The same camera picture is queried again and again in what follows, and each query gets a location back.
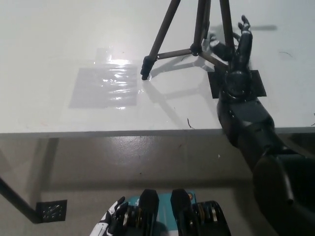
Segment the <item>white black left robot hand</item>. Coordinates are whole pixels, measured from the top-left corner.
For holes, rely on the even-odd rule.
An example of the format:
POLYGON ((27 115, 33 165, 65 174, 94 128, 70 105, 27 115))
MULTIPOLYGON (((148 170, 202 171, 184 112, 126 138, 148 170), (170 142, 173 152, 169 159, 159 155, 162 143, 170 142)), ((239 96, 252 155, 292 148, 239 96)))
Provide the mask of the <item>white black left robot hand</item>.
POLYGON ((118 220, 119 217, 124 215, 128 208, 128 202, 126 202, 125 199, 125 196, 122 196, 114 202, 101 218, 100 222, 110 225, 114 223, 115 220, 118 220))

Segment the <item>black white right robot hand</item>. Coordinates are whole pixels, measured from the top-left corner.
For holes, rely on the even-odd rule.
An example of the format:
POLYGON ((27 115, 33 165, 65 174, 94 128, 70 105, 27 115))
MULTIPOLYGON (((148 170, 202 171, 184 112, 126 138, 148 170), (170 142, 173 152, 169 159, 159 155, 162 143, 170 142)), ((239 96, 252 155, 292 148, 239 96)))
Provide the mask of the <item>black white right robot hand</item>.
POLYGON ((251 32, 251 25, 245 15, 241 17, 242 22, 238 23, 238 28, 241 34, 238 35, 233 32, 233 38, 237 40, 238 47, 229 48, 228 46, 217 40, 216 36, 211 33, 209 35, 210 50, 218 56, 221 60, 227 61, 230 66, 228 73, 249 73, 249 61, 252 52, 253 35, 251 32))

